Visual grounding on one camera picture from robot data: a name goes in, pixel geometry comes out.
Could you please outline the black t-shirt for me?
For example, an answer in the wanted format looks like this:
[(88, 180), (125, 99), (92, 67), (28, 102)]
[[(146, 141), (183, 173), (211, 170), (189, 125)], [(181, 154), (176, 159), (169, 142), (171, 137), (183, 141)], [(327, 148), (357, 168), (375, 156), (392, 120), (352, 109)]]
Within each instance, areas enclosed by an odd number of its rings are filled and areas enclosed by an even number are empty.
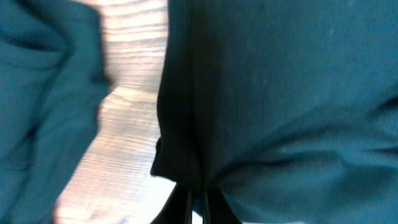
[(151, 173), (247, 223), (397, 224), (397, 1), (174, 0)]

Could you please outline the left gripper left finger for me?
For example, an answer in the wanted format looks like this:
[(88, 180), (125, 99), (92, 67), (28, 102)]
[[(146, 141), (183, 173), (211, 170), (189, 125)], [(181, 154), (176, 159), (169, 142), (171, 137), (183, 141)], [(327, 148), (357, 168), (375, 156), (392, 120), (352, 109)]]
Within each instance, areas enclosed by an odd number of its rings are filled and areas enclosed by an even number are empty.
[(158, 215), (150, 224), (192, 224), (192, 192), (176, 185)]

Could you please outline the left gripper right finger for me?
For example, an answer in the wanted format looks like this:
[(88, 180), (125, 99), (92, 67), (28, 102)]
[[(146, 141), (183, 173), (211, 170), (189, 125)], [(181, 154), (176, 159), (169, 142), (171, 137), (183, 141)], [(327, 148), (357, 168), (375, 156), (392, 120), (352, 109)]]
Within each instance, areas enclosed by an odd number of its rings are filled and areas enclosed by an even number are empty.
[(243, 224), (234, 214), (220, 189), (203, 194), (203, 224)]

